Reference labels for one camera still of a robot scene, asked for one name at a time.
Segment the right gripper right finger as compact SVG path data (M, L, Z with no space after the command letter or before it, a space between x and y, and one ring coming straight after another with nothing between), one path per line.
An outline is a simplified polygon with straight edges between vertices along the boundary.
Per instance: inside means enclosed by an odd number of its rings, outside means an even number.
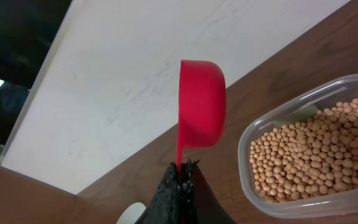
M206 181L199 161L188 159L181 165L183 220L186 224L235 224L220 206Z

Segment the red measuring scoop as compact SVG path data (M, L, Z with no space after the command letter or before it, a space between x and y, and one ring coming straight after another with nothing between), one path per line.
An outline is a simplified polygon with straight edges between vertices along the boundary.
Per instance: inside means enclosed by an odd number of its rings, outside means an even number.
M182 60L178 91L177 165L186 148L215 145L224 129L226 82L213 62Z

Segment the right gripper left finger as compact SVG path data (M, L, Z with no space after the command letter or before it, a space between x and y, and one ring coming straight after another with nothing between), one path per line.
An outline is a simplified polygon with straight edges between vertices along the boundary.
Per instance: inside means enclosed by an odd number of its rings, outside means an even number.
M180 187L177 165L166 168L148 207L135 224L178 224L180 222Z

